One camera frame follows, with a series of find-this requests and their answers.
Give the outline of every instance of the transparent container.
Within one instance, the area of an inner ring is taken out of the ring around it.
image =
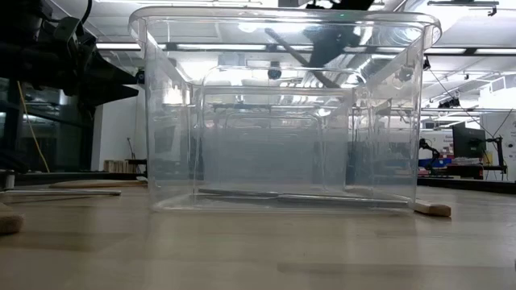
[[[344,210],[415,199],[424,14],[149,7],[152,208]]]

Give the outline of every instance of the black monitor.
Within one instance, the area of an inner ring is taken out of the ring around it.
[[[485,154],[485,131],[465,126],[453,126],[453,155],[455,157],[482,158]]]

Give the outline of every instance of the wooden table surface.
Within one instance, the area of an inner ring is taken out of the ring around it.
[[[452,218],[150,213],[121,197],[4,198],[27,223],[0,237],[0,289],[516,289],[516,195],[418,189]]]

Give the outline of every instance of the wooden block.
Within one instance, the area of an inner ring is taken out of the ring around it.
[[[12,209],[0,203],[0,234],[15,234],[22,227],[25,217],[12,211]]]
[[[452,208],[447,205],[435,204],[429,201],[416,199],[416,202],[410,205],[410,208],[416,213],[431,215],[434,217],[449,218],[452,215]]]

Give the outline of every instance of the ceiling light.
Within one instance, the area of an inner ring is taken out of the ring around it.
[[[374,60],[392,60],[396,58],[396,55],[387,55],[387,54],[372,54],[371,58]]]
[[[468,6],[468,7],[493,7],[499,5],[498,1],[470,1],[470,0],[453,0],[453,1],[429,1],[430,6]]]
[[[403,50],[405,50],[405,48],[391,47],[391,48],[377,48],[374,52],[377,52],[377,53],[400,53],[400,52],[403,52]]]
[[[311,45],[292,45],[290,46],[293,50],[297,51],[297,52],[311,52],[312,49],[313,49],[313,46]],[[282,46],[279,46],[277,48],[277,50],[279,51],[284,51],[285,48],[282,47]]]
[[[95,0],[100,3],[129,3],[142,5],[167,5],[167,6],[262,6],[262,2],[223,0],[223,1],[173,1],[173,0]]]
[[[475,53],[493,55],[516,54],[516,48],[481,48],[477,49]]]
[[[102,50],[140,50],[137,43],[97,43],[97,49]]]
[[[429,48],[425,51],[429,54],[463,54],[465,52],[464,48]]]
[[[177,49],[184,50],[242,50],[264,51],[265,45],[259,44],[178,44]]]

